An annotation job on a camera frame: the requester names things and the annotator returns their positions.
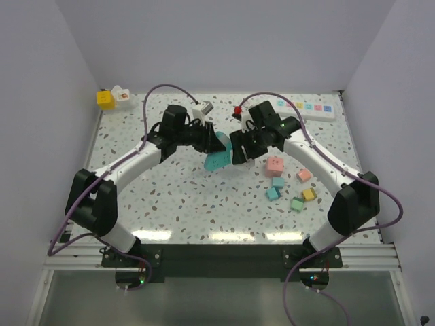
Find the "teal triangular socket block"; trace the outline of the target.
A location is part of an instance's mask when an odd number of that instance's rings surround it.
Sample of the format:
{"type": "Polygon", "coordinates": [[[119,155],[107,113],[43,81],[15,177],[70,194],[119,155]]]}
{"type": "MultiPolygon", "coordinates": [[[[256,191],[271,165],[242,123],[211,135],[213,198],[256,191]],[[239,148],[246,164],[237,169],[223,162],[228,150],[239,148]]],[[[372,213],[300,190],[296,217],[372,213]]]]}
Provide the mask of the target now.
{"type": "Polygon", "coordinates": [[[203,167],[210,172],[232,164],[232,143],[230,137],[220,131],[216,132],[216,136],[226,147],[226,150],[207,155],[203,167]]]}

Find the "pink cube plug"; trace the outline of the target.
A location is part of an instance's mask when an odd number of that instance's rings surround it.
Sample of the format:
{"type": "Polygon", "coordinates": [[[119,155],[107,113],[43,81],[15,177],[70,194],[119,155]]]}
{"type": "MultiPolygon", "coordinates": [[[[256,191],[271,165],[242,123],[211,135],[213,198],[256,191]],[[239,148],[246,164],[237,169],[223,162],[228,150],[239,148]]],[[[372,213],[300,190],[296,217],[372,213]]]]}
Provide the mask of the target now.
{"type": "Polygon", "coordinates": [[[265,175],[267,177],[280,177],[283,173],[283,159],[270,156],[266,159],[265,175]]]}

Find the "teal plug adapter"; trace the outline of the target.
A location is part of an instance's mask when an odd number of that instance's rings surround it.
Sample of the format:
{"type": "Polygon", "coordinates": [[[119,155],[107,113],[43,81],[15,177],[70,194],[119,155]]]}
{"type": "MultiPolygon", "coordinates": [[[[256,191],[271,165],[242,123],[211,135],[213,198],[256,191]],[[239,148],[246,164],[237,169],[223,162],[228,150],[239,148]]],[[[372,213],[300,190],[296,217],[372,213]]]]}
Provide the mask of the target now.
{"type": "Polygon", "coordinates": [[[272,186],[277,189],[282,189],[285,187],[285,179],[282,177],[273,177],[272,178],[272,186]]]}
{"type": "Polygon", "coordinates": [[[269,201],[278,200],[281,197],[281,192],[277,187],[270,187],[266,190],[266,197],[269,201]]]}

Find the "salmon plug adapter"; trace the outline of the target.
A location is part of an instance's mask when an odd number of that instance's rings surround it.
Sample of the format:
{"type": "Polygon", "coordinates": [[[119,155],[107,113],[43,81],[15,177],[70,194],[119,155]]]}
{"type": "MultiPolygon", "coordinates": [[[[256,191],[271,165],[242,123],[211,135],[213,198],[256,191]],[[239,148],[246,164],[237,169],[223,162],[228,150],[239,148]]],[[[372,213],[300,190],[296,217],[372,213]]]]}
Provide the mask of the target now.
{"type": "Polygon", "coordinates": [[[301,182],[301,183],[305,183],[307,182],[310,178],[312,177],[311,172],[304,168],[300,171],[297,172],[296,174],[296,178],[301,182]]]}

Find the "green plug adapter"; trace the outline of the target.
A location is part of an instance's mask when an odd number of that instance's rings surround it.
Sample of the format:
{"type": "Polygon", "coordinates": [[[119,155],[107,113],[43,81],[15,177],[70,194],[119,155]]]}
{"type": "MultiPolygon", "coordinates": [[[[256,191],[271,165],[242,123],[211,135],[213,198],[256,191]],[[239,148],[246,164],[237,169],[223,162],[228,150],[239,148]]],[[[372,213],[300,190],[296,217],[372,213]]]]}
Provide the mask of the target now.
{"type": "Polygon", "coordinates": [[[301,212],[304,208],[305,200],[298,197],[293,197],[290,202],[290,209],[293,211],[301,212]]]}

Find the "yellow plug adapter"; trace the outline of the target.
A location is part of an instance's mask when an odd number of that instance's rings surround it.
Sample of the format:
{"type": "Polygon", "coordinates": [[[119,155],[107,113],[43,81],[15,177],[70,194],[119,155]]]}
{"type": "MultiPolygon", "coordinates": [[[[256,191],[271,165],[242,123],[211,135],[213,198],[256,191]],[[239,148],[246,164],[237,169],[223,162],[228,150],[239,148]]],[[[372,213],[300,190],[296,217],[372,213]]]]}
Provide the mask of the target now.
{"type": "Polygon", "coordinates": [[[305,202],[313,201],[314,199],[317,198],[317,193],[311,187],[311,188],[302,190],[302,197],[303,197],[305,202]]]}

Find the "white power strip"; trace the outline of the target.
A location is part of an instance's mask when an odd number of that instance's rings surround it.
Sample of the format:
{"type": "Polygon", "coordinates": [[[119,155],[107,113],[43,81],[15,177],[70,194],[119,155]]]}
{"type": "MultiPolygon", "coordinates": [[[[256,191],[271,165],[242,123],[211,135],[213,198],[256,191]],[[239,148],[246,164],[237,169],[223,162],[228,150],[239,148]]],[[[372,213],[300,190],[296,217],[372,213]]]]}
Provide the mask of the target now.
{"type": "MultiPolygon", "coordinates": [[[[333,105],[307,102],[294,102],[294,105],[301,117],[305,120],[333,122],[336,119],[333,105]]],[[[273,108],[281,117],[292,116],[298,118],[298,115],[292,106],[283,99],[278,98],[273,103],[273,108]]]]}

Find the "white cube with picture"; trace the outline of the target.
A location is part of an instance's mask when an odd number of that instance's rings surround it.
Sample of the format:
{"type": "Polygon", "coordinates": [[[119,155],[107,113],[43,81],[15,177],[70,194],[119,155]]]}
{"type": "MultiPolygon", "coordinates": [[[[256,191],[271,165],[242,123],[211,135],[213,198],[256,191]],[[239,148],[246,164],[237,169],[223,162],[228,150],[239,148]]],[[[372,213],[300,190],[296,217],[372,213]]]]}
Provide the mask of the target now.
{"type": "Polygon", "coordinates": [[[129,89],[115,85],[111,89],[111,94],[115,99],[116,109],[130,109],[133,107],[133,99],[129,89]]]}

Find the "yellow cube plug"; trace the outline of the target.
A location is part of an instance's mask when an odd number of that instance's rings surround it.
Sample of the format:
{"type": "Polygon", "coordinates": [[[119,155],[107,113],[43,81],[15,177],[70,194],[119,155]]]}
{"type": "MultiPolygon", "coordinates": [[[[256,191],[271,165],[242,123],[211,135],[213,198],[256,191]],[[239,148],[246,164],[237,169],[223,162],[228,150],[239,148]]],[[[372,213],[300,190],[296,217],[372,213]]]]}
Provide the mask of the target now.
{"type": "Polygon", "coordinates": [[[116,101],[110,90],[100,90],[96,93],[98,107],[103,110],[112,110],[116,107],[116,101]]]}

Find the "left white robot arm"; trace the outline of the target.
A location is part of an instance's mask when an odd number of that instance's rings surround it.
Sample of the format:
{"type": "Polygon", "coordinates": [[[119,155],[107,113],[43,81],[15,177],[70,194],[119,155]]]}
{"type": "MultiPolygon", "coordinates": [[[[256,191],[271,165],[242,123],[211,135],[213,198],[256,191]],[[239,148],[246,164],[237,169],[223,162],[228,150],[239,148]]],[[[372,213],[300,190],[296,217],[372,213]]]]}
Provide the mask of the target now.
{"type": "Polygon", "coordinates": [[[118,220],[118,195],[179,146],[191,146],[205,154],[225,151],[213,124],[205,119],[212,109],[208,101],[190,111],[181,105],[169,105],[161,121],[132,150],[94,172],[77,172],[65,208],[67,218],[116,248],[116,257],[125,266],[136,265],[141,258],[140,241],[118,220]]]}

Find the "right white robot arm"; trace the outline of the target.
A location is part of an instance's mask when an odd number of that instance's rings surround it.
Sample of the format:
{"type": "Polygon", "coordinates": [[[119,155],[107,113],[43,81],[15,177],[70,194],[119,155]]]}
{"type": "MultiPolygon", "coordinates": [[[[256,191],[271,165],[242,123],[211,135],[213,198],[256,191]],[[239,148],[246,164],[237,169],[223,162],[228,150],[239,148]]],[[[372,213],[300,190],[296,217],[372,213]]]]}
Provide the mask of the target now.
{"type": "Polygon", "coordinates": [[[319,266],[327,258],[326,249],[379,214],[377,176],[358,172],[316,145],[300,120],[281,118],[269,101],[245,111],[237,107],[232,116],[241,123],[230,134],[233,164],[259,158],[274,147],[308,168],[333,196],[327,221],[304,241],[307,265],[319,266]]]}

